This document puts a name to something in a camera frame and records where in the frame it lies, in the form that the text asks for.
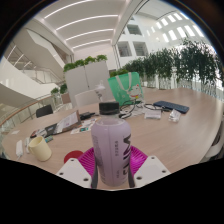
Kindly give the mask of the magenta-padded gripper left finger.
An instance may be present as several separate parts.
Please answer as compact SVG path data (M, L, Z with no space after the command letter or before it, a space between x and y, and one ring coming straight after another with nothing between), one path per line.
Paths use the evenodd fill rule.
M56 175L81 187L96 189L98 169L94 149L88 149L78 158L69 158Z

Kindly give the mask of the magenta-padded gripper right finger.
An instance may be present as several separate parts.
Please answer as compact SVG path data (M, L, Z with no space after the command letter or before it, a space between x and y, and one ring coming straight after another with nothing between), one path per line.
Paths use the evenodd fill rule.
M154 155L147 156L132 146L128 173L130 188L140 188L170 174L170 171Z

